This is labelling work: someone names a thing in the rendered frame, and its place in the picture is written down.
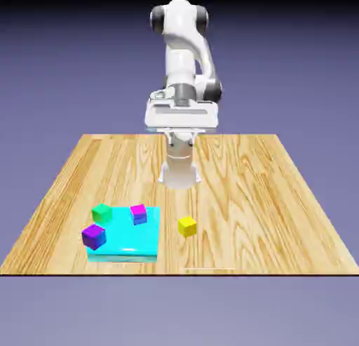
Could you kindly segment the small green cube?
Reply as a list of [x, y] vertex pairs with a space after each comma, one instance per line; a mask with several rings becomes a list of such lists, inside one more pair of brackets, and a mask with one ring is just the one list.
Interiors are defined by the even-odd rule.
[[99, 204], [91, 209], [93, 221], [97, 224], [105, 224], [112, 219], [112, 207], [106, 204]]

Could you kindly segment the large cyan box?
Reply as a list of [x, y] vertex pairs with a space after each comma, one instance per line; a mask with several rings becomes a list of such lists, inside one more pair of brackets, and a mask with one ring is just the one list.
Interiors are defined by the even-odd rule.
[[146, 207], [147, 221], [134, 225], [128, 207], [112, 208], [112, 219], [104, 224], [106, 242], [87, 248], [91, 262], [156, 262], [161, 213], [159, 207]]

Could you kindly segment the small purple cube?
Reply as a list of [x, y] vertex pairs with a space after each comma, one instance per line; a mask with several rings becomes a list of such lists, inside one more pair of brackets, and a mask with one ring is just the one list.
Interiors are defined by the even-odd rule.
[[81, 232], [83, 245], [95, 251], [107, 242], [106, 230], [92, 224]]

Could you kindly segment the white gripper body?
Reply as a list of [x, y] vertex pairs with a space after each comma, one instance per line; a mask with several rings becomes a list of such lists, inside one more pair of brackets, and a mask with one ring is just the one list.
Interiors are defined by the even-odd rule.
[[176, 106], [173, 99], [147, 101], [144, 123], [149, 130], [215, 130], [218, 127], [218, 105], [214, 102], [189, 101]]

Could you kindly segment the small yellow cube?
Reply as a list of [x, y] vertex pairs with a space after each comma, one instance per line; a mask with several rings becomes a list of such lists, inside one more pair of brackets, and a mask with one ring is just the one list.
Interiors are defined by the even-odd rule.
[[183, 237], [190, 237], [196, 234], [197, 224], [191, 216], [178, 220], [178, 231]]

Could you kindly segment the small magenta cube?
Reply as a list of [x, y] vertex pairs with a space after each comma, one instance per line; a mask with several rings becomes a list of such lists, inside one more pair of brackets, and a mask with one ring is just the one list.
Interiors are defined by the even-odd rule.
[[131, 206], [130, 214], [134, 225], [140, 225], [147, 222], [147, 210], [144, 204]]

